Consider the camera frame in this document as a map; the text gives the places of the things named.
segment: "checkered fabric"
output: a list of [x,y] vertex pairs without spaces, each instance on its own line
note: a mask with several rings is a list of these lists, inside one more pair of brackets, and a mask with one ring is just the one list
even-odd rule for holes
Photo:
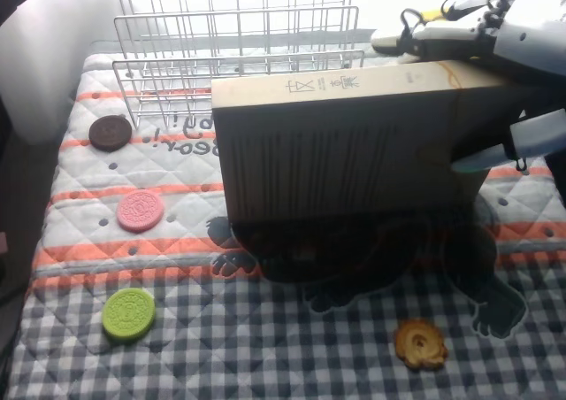
[[[410,269],[379,289],[341,279],[274,284],[226,234],[213,128],[189,140],[182,121],[166,135],[161,122],[145,122],[111,154],[85,141],[96,118],[126,113],[111,93],[110,63],[95,55],[85,64],[8,398],[564,398],[566,211],[543,161],[530,176],[493,169],[481,189],[477,224],[496,250],[472,275],[479,285],[462,279],[470,246],[457,237],[410,251]],[[191,153],[173,142],[191,142]],[[114,217],[133,188],[154,189],[166,209],[138,235]],[[382,250],[380,263],[398,262],[395,251]],[[123,345],[103,333],[102,308],[126,287],[148,290],[157,316],[141,340]],[[410,318],[444,334],[438,371],[410,371],[395,356],[394,330]]]

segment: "orange stripe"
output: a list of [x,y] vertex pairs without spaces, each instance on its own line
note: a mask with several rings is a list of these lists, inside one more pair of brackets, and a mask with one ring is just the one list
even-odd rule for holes
[[131,239],[102,243],[79,243],[61,247],[40,249],[35,255],[34,267],[79,261],[103,261],[109,258],[130,256],[130,249],[136,248],[136,255],[166,255],[195,252],[222,253],[227,249],[218,247],[210,238],[158,238]]
[[239,269],[229,278],[217,275],[212,272],[211,265],[193,265],[187,267],[163,267],[157,269],[132,269],[120,270],[117,272],[106,273],[87,273],[63,276],[51,276],[47,278],[37,278],[32,283],[32,288],[69,288],[73,286],[94,286],[108,282],[118,281],[153,281],[153,280],[174,280],[179,281],[187,277],[199,280],[212,279],[232,279],[241,277],[246,279],[259,279],[260,272],[256,267],[251,273],[245,273]]
[[[155,139],[154,137],[150,137],[150,136],[133,137],[132,139],[130,139],[130,143],[143,143],[143,139],[145,139],[147,137],[150,138],[150,142],[198,141],[199,139],[215,139],[216,138],[216,132],[199,132],[199,133],[195,134],[194,138],[189,138],[189,139],[187,139],[187,137],[182,133],[177,134],[177,135],[160,135],[160,136],[157,137],[157,139]],[[66,148],[71,148],[71,147],[74,147],[74,146],[89,146],[89,144],[90,144],[90,140],[88,140],[88,139],[82,139],[82,140],[71,139],[71,140],[62,142],[59,149],[64,150]]]
[[[530,167],[529,175],[531,176],[552,176],[548,167]],[[521,177],[523,174],[513,167],[495,167],[487,175],[487,179],[496,179],[500,177]]]
[[[137,190],[134,186],[117,186],[114,188],[100,190],[75,190],[72,192],[60,192],[51,197],[50,203],[54,204],[65,199],[94,199],[106,196],[125,195]],[[204,183],[201,185],[159,185],[147,188],[158,194],[193,194],[200,192],[217,192],[224,190],[222,183]]]
[[[517,222],[490,229],[500,242],[547,239],[548,229],[553,231],[553,237],[566,238],[566,222]],[[136,248],[136,254],[141,256],[226,252],[226,249],[218,247],[210,238],[133,239],[44,248],[37,252],[34,267],[55,265],[61,262],[124,258],[129,257],[130,248]]]
[[[126,90],[126,96],[138,96],[140,93],[147,97],[152,96],[186,96],[186,95],[209,95],[211,88],[173,88],[165,90],[157,90],[154,92],[134,92],[133,90]],[[83,92],[77,96],[76,102],[84,101],[86,99],[123,99],[122,92]]]

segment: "box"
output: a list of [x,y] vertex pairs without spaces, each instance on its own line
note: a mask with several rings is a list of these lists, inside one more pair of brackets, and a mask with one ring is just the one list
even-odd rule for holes
[[487,172],[452,172],[455,148],[504,130],[536,90],[456,61],[214,80],[228,217],[472,202]]

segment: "pink disc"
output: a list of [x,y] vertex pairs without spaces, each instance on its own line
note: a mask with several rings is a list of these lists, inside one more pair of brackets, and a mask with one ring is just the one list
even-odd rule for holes
[[161,198],[149,190],[130,192],[119,202],[118,222],[130,232],[143,232],[155,226],[163,217]]

